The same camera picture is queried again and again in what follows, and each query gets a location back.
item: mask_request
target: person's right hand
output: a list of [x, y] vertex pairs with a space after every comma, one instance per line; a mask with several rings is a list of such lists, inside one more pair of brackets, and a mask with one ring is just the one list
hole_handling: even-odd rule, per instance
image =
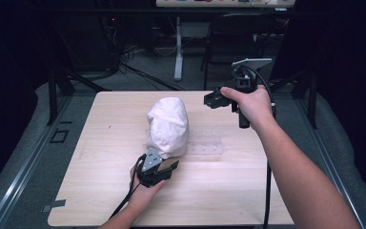
[[228, 87], [222, 87], [221, 93], [237, 102], [240, 111], [256, 131], [261, 123], [274, 121], [272, 103], [264, 86], [259, 85], [251, 94], [244, 94]]

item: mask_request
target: white fabric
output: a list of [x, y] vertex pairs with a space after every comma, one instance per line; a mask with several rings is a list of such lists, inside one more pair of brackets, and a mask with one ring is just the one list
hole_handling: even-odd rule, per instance
[[147, 114], [150, 131], [147, 149], [153, 148], [162, 159], [186, 152], [190, 128], [186, 108], [178, 97], [157, 101]]

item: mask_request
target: hand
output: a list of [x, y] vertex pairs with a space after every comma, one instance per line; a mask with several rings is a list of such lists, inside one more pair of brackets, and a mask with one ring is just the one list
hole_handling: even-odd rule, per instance
[[256, 131], [261, 123], [274, 121], [272, 103], [264, 86], [259, 85], [257, 90], [251, 94], [244, 94], [227, 87], [222, 87], [221, 93], [237, 102], [240, 111]]
[[[134, 167], [130, 169], [130, 176], [133, 175]], [[134, 211], [138, 211], [142, 213], [150, 204], [153, 197], [162, 189], [163, 185], [165, 184], [165, 180], [160, 181], [153, 187], [147, 188], [144, 185], [139, 184], [139, 179], [135, 173], [135, 177], [133, 179], [132, 188], [138, 187], [133, 192], [132, 196], [130, 197], [130, 202], [128, 204], [129, 208], [133, 208]]]

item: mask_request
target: gray carpet floor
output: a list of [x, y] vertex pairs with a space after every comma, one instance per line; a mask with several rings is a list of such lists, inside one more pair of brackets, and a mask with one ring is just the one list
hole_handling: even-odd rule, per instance
[[[272, 40], [266, 51], [267, 57], [274, 58], [279, 48], [279, 41]], [[183, 78], [179, 82], [173, 80], [175, 53], [170, 55], [159, 52], [140, 51], [130, 55], [128, 65], [152, 76], [179, 85], [187, 91], [202, 90], [203, 72], [200, 64], [203, 50], [188, 43], [184, 49]], [[272, 66], [263, 69], [261, 74], [268, 78]], [[219, 85], [231, 78], [230, 69], [212, 69], [211, 85]], [[84, 73], [87, 78], [95, 73]], [[133, 73], [120, 71], [111, 77], [94, 80], [102, 87], [113, 91], [156, 91], [167, 90], [163, 86], [153, 86], [143, 77]], [[27, 130], [14, 150], [10, 160], [0, 176], [0, 227], [2, 228], [50, 228], [47, 224], [49, 212], [42, 211], [45, 205], [50, 205], [57, 195], [78, 137], [83, 129], [85, 120], [94, 101], [95, 93], [85, 85], [72, 81], [76, 93], [65, 97], [58, 92], [60, 113], [56, 121], [48, 127], [49, 93], [48, 85], [41, 86], [38, 94], [38, 106]], [[354, 166], [353, 148], [344, 130], [336, 119], [329, 104], [318, 97], [316, 106], [317, 130], [311, 129], [305, 119], [305, 102], [293, 100], [289, 96], [288, 88], [274, 94], [277, 104], [277, 121], [289, 134], [305, 154], [326, 173], [322, 151], [329, 156], [340, 184], [345, 190], [350, 203], [356, 209], [358, 218], [366, 228], [366, 184], [361, 180], [358, 170]], [[52, 143], [55, 131], [67, 131], [68, 135], [63, 143]], [[25, 164], [33, 161], [28, 177], [24, 179], [23, 188], [18, 195], [9, 195], [10, 186], [20, 178], [19, 172], [24, 171]], [[294, 228], [293, 226], [272, 225], [270, 228]]]

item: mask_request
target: table top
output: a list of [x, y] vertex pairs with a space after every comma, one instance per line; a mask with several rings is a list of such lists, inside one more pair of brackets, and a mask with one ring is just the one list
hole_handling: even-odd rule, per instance
[[178, 8], [292, 8], [295, 0], [156, 0], [158, 7]]
[[[147, 113], [180, 97], [191, 128], [187, 153], [134, 226], [256, 225], [265, 210], [266, 157], [231, 107], [203, 105], [209, 92], [103, 92], [94, 100], [56, 200], [51, 226], [97, 226], [127, 194], [130, 169], [145, 153]], [[272, 180], [270, 224], [293, 224]]]

